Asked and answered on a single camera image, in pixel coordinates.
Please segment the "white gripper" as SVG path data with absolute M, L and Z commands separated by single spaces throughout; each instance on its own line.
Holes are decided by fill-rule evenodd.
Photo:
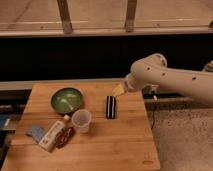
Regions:
M 112 92 L 113 97 L 118 97 L 120 95 L 123 95 L 126 92 L 135 92 L 136 91 L 136 82 L 135 78 L 131 75 L 128 74 L 124 81 L 123 84 L 117 85 Z

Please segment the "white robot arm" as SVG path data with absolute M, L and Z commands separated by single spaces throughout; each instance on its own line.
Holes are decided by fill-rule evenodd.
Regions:
M 162 86 L 213 107 L 213 72 L 168 68 L 160 53 L 135 61 L 113 95 L 140 91 L 147 85 Z

